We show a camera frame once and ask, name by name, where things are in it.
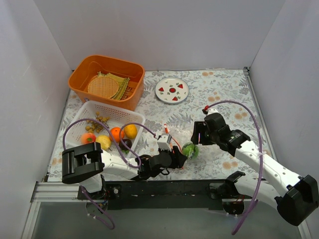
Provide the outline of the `green fake watermelon ball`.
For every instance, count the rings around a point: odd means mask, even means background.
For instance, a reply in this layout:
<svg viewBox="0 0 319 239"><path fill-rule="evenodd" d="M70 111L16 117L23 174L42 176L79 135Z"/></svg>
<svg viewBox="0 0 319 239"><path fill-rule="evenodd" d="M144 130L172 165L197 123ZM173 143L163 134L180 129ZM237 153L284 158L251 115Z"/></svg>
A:
<svg viewBox="0 0 319 239"><path fill-rule="evenodd" d="M191 142L186 143L182 147L182 154L185 155L188 160L196 159L198 157L198 154L199 154L199 148L197 145L195 145Z"/></svg>

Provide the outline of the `clear zip top bag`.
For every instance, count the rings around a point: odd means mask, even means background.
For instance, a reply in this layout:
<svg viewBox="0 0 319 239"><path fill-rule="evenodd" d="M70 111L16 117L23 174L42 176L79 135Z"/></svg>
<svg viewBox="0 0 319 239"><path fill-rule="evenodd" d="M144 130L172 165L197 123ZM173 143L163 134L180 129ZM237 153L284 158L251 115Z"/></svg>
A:
<svg viewBox="0 0 319 239"><path fill-rule="evenodd" d="M193 131L192 124L176 125L167 123L164 124L164 129L166 133L169 133L172 137L173 143L171 146L177 146L182 153L182 147L186 144L191 142L191 136Z"/></svg>

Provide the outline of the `dark fake plum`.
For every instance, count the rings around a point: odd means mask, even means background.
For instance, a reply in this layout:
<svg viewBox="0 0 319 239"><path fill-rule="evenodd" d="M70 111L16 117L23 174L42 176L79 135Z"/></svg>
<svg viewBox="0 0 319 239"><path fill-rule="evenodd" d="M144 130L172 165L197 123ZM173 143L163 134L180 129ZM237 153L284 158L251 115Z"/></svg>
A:
<svg viewBox="0 0 319 239"><path fill-rule="evenodd" d="M119 141L119 147L121 150L128 150L132 147L132 141L130 139L123 139Z"/></svg>

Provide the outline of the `yellow fake lemon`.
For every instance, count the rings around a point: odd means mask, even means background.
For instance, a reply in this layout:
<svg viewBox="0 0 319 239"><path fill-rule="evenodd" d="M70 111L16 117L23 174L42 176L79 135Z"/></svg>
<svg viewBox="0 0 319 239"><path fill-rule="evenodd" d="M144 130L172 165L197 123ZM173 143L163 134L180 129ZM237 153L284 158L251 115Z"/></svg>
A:
<svg viewBox="0 0 319 239"><path fill-rule="evenodd" d="M138 130L134 124L129 124L124 127L124 133L128 139L135 139L138 134Z"/></svg>

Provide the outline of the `orange fake tangerine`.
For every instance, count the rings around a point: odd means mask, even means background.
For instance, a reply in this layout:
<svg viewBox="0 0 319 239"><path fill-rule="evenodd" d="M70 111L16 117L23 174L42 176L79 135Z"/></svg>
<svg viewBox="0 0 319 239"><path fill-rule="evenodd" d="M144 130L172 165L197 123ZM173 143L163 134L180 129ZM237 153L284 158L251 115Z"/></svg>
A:
<svg viewBox="0 0 319 239"><path fill-rule="evenodd" d="M116 143L120 142L120 139L122 139L123 136L123 132L120 132L120 128L119 127L114 127L110 130L110 138L111 136L115 139Z"/></svg>

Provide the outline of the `yellow fake pear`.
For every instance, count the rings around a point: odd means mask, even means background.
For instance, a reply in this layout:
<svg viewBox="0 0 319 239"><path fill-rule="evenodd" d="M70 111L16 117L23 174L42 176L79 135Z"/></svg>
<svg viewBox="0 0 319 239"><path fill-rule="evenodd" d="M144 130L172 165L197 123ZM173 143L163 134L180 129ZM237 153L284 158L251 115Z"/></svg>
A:
<svg viewBox="0 0 319 239"><path fill-rule="evenodd" d="M106 135L99 135L99 136L97 136L97 137L96 137L96 142L100 143L101 148L102 148L103 150L108 150L108 149L111 147L111 145L112 145L111 140L110 140L109 137L106 136Z"/></svg>

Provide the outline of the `fake peach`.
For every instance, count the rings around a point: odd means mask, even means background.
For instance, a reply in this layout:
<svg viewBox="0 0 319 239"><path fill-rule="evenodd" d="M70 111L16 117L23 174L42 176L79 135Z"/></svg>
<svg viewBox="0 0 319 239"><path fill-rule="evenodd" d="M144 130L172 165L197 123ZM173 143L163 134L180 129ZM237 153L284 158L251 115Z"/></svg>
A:
<svg viewBox="0 0 319 239"><path fill-rule="evenodd" d="M84 133L81 136L81 144L89 144L89 143L92 143L95 141L96 141L96 136L95 136L95 134L93 134L91 132Z"/></svg>

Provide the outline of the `brown fake longan cluster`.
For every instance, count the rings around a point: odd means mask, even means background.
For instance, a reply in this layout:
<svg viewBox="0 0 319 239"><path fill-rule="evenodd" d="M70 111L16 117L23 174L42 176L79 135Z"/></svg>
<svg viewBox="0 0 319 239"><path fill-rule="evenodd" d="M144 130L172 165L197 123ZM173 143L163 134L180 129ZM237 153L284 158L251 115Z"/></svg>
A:
<svg viewBox="0 0 319 239"><path fill-rule="evenodd" d="M108 126L108 120L109 117L102 116L99 111L95 112L95 120L99 123L92 121L92 120L86 120L86 126L85 130L89 133L101 133L105 128L102 126L104 125L106 128L109 128Z"/></svg>

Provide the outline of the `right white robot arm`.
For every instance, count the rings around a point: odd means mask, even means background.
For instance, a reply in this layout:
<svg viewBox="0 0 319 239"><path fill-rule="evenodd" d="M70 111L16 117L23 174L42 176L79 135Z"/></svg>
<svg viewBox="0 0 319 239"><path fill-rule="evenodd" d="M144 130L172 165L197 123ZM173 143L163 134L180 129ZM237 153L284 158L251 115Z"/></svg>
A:
<svg viewBox="0 0 319 239"><path fill-rule="evenodd" d="M227 178L226 194L237 198L241 194L252 197L275 209L289 224L299 226L319 206L319 189L316 179L310 175L300 176L282 166L267 154L262 154L250 137L239 129L231 130L220 113L208 114L204 121L194 123L191 142L216 144L223 151L261 171L266 183L247 180L236 172Z"/></svg>

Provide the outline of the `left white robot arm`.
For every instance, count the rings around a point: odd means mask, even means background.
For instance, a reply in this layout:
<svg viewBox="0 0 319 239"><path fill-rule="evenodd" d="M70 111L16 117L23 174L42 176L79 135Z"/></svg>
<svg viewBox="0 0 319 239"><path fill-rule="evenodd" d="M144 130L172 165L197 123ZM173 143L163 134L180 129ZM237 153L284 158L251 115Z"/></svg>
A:
<svg viewBox="0 0 319 239"><path fill-rule="evenodd" d="M182 168L187 157L174 146L171 150L159 149L155 156L141 155L140 159L141 164L137 158L129 158L125 163L121 157L102 150L97 142L69 148L62 152L62 183L79 183L93 198L101 199L106 193L103 173L144 181L165 169Z"/></svg>

